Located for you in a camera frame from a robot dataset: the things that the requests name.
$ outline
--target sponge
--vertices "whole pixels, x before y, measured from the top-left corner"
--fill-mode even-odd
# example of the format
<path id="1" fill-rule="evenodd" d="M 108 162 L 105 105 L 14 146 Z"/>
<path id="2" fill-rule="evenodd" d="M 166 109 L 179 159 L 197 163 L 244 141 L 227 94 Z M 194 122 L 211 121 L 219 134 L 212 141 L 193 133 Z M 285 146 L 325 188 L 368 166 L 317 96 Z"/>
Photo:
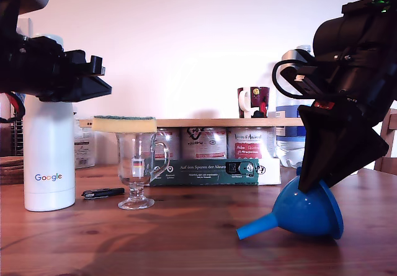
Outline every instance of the sponge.
<path id="1" fill-rule="evenodd" d="M 152 133 L 157 132 L 154 117 L 95 116 L 92 130 L 114 133 Z"/>

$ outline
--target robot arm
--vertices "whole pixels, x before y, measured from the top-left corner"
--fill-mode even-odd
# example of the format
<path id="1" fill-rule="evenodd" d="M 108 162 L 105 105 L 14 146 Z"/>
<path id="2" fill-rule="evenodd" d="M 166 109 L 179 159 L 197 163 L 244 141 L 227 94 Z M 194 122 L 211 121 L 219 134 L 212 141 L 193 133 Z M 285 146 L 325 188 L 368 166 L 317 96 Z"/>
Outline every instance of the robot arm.
<path id="1" fill-rule="evenodd" d="M 306 128 L 299 189 L 321 179 L 329 187 L 384 156 L 388 145 L 373 130 L 397 99 L 397 0 L 361 0 L 342 7 L 343 17 L 323 23 L 313 40 L 315 57 L 276 64 L 273 82 L 284 95 L 315 99 L 298 109 Z M 281 75 L 302 95 L 284 91 Z"/>
<path id="2" fill-rule="evenodd" d="M 111 94 L 112 87 L 98 76 L 105 74 L 102 58 L 86 62 L 82 50 L 63 51 L 47 37 L 28 38 L 16 32 L 19 14 L 44 8 L 48 0 L 0 0 L 0 92 L 24 107 L 12 92 L 37 96 L 41 101 L 78 102 Z M 11 120 L 0 120 L 0 123 Z"/>

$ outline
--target bottle label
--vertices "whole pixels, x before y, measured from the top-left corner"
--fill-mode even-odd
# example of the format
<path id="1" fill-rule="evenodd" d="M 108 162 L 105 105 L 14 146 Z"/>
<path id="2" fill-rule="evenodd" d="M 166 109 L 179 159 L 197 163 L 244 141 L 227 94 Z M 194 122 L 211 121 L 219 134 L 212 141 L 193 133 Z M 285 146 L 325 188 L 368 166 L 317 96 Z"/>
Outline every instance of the bottle label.
<path id="1" fill-rule="evenodd" d="M 276 107 L 276 118 L 300 118 L 299 105 L 283 105 Z M 276 127 L 276 139 L 279 141 L 305 141 L 304 126 Z"/>
<path id="2" fill-rule="evenodd" d="M 95 165 L 94 132 L 82 128 L 79 119 L 74 121 L 74 166 L 76 169 Z"/>

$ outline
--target glass stem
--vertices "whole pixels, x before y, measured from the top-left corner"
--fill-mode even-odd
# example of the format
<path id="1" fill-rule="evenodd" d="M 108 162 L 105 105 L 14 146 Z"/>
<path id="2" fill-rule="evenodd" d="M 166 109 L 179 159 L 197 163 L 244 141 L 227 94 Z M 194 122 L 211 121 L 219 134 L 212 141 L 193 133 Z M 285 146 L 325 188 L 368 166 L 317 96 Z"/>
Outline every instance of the glass stem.
<path id="1" fill-rule="evenodd" d="M 143 186 L 142 187 L 130 187 L 130 198 L 134 200 L 143 200 Z"/>

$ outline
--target glass base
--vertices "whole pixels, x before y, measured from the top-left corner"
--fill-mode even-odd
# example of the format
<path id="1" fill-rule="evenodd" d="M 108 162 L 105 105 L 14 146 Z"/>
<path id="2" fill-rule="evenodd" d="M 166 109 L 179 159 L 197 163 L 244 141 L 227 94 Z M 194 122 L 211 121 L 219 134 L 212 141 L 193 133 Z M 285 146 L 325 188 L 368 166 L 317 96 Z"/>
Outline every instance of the glass base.
<path id="1" fill-rule="evenodd" d="M 131 198 L 128 197 L 126 200 L 118 203 L 118 207 L 123 210 L 140 210 L 149 208 L 154 205 L 154 200 L 147 197 L 142 198 Z"/>

